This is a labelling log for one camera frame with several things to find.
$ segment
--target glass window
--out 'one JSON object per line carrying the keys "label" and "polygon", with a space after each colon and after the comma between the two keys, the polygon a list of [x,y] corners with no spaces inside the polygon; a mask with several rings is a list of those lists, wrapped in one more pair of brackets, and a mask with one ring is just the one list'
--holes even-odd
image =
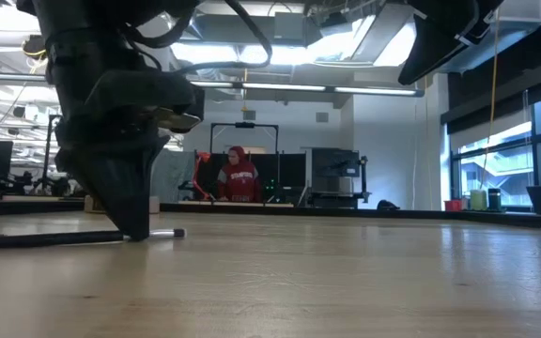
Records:
{"label": "glass window", "polygon": [[[479,189],[486,155],[461,160],[463,194]],[[533,153],[530,146],[487,154],[486,180],[482,189],[500,188],[503,206],[531,206],[527,186],[533,185]]]}
{"label": "glass window", "polygon": [[[525,122],[511,129],[508,129],[506,131],[493,134],[489,138],[489,146],[492,147],[492,146],[500,145],[500,144],[510,142],[510,141],[516,141],[523,138],[527,138],[529,142],[529,138],[531,136],[532,136],[532,122]],[[471,144],[463,146],[462,148],[458,150],[458,153],[463,154],[463,153],[473,151],[476,149],[485,148],[486,146],[487,146],[487,137],[483,140],[479,140],[477,142],[473,142]]]}

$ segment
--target red hoodie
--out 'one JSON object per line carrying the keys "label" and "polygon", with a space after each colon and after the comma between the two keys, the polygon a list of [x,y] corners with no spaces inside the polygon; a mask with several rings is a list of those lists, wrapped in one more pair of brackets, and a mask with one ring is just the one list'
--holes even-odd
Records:
{"label": "red hoodie", "polygon": [[245,160],[245,151],[240,146],[233,146],[229,151],[237,152],[240,162],[226,164],[218,174],[219,198],[226,197],[231,202],[256,202],[262,200],[260,179],[254,165]]}

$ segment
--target red container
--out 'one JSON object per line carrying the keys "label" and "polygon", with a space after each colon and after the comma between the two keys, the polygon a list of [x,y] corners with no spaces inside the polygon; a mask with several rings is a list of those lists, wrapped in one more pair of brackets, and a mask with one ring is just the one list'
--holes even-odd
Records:
{"label": "red container", "polygon": [[446,211],[461,211],[462,210],[461,200],[444,201],[443,203],[446,205]]}

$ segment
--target table surface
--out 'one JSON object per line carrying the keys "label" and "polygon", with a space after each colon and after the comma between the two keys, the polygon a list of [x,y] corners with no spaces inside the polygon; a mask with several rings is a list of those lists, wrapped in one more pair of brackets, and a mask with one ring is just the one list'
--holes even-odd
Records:
{"label": "table surface", "polygon": [[[0,337],[541,338],[541,231],[164,213],[183,240],[0,251]],[[1,216],[0,232],[110,229]]]}

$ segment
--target person in red hoodie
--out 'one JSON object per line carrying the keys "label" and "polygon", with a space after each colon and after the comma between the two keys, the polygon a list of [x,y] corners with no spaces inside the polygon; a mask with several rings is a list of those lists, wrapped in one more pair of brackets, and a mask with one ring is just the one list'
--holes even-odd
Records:
{"label": "person in red hoodie", "polygon": [[262,200],[258,171],[245,159],[240,146],[229,149],[229,163],[218,174],[218,194],[220,201],[260,203]]}

